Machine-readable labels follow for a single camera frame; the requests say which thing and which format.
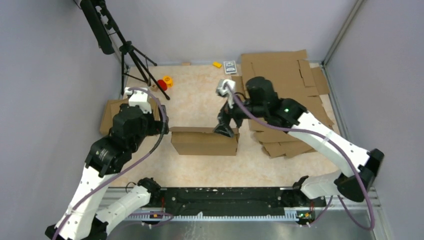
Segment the yellow rectangular block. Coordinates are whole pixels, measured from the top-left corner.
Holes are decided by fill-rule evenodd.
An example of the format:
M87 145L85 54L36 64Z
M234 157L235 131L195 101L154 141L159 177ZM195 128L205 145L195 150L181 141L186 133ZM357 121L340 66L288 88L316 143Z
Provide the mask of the yellow rectangular block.
M214 62L212 63L212 65L213 65L214 67L218 68L218 69L220 69L220 68L222 67L222 64L221 64L221 63L219 63L219 62L217 62L217 61L214 61Z

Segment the yellow round toy block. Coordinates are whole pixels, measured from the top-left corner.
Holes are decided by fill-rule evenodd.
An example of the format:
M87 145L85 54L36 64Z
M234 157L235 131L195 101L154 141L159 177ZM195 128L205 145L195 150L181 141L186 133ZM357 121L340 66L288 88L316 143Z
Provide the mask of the yellow round toy block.
M171 88L174 85L173 78L168 75L165 75L162 80L165 82L168 88Z

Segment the stack of flat cardboard blanks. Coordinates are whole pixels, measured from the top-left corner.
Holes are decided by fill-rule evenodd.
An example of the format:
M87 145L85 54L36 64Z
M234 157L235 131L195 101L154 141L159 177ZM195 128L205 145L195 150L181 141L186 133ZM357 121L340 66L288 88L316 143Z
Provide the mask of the stack of flat cardboard blanks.
M320 84L315 76L320 68L310 66L305 49L297 51L243 53L241 55L241 79L243 88L247 88L248 80L263 77L273 86L272 94L281 101L277 108L279 117L299 117L301 112L309 111L316 119L327 127L334 123L328 117L320 98L328 94L325 85L321 92ZM249 120L249 129L254 138L262 145L264 152L271 158L293 158L314 149L307 143L293 137L290 132L265 127L254 120Z

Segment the small printed card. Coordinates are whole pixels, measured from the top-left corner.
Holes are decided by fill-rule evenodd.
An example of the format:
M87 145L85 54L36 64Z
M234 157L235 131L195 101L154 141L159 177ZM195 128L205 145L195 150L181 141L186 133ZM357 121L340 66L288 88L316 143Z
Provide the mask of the small printed card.
M226 75L234 75L238 72L237 71L237 64L234 60L224 61L222 64L224 66L224 73Z

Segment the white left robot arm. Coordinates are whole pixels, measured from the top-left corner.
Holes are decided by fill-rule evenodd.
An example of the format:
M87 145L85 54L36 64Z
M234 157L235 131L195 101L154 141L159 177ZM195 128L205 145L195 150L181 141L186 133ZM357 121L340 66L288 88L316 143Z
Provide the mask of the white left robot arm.
M121 105L109 134L91 145L66 212L56 224L46 228L45 235L50 240L105 240L136 209L146 205L154 207L160 202L161 186L153 178L145 177L119 200L99 208L110 183L134 168L134 165L123 167L143 140L147 136L159 136L138 163L149 157L169 132L166 107L161 104L157 108L159 120L138 105Z

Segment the large cardboard box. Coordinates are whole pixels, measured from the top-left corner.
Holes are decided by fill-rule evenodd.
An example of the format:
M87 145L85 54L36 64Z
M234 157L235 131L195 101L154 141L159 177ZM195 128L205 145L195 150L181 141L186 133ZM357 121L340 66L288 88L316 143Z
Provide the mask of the large cardboard box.
M212 127L173 126L171 143L179 155L184 156L236 156L240 138L234 128L234 136L214 132Z

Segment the folded cardboard box at left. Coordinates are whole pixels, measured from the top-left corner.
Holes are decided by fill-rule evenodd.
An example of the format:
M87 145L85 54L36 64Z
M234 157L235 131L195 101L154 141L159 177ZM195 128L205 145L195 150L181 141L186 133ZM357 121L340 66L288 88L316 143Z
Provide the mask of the folded cardboard box at left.
M157 103L152 98L150 98L148 102L150 103L154 120L159 121L160 110L158 109ZM128 103L129 101L127 98L107 101L106 107L103 111L103 117L102 117L100 128L99 128L99 132L103 136L106 136L109 134L110 128L113 125L113 117L116 114L118 114L118 112L120 111L120 106L122 104L128 104Z

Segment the small wooden letter cube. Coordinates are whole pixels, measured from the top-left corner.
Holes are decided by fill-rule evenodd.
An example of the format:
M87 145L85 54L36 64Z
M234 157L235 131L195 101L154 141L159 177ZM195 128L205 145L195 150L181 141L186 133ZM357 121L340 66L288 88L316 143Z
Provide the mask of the small wooden letter cube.
M159 90L159 88L158 88L158 86L157 85L155 85L155 84L153 84L152 86L150 86L150 88L149 88L151 91L153 91L153 92L157 92L158 90Z

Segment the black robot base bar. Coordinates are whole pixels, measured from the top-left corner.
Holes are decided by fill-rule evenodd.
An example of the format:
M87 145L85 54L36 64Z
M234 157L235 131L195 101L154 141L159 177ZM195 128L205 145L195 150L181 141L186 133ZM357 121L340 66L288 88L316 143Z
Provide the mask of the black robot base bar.
M307 198L284 187L168 187L145 205L173 216L282 216L286 208L325 207L325 198Z

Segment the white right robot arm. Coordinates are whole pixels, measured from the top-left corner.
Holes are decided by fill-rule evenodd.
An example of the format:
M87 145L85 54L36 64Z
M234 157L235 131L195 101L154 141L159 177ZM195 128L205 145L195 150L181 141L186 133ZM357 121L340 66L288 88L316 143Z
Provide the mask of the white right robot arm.
M248 98L241 101L236 94L236 83L230 79L218 82L216 94L226 98L220 109L214 133L229 138L235 133L234 121L240 128L250 119L282 131L306 143L330 160L338 170L320 176L304 176L293 185L293 200L307 206L322 196L342 196L353 202L367 200L368 191L378 175L384 153L379 149L359 147L320 122L313 113L292 98L280 98L270 80L262 76L247 81Z

